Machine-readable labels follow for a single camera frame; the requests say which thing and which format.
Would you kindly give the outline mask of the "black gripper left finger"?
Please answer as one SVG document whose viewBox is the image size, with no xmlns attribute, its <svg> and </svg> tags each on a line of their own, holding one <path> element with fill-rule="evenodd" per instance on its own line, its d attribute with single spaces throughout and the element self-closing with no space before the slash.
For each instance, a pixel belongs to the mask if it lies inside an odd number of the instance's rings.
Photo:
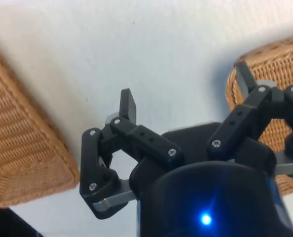
<svg viewBox="0 0 293 237">
<path fill-rule="evenodd" d="M 113 153 L 123 151 L 138 165 L 127 180 L 110 168 Z M 107 219 L 142 194 L 158 177 L 185 162 L 180 146 L 136 124 L 136 104 L 123 89 L 118 116 L 103 129 L 82 135 L 80 195 L 97 219 Z"/>
</svg>

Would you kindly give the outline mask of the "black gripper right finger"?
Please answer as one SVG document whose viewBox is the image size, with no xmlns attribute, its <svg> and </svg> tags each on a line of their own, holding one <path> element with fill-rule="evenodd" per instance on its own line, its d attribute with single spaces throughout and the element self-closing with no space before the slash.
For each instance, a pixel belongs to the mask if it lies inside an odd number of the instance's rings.
<svg viewBox="0 0 293 237">
<path fill-rule="evenodd" d="M 293 85 L 284 90 L 258 84 L 245 62 L 237 64 L 244 101 L 224 120 L 208 141 L 212 160 L 234 160 L 266 174 L 293 174 L 293 131 L 283 151 L 259 142 L 273 119 L 283 119 L 293 130 Z"/>
</svg>

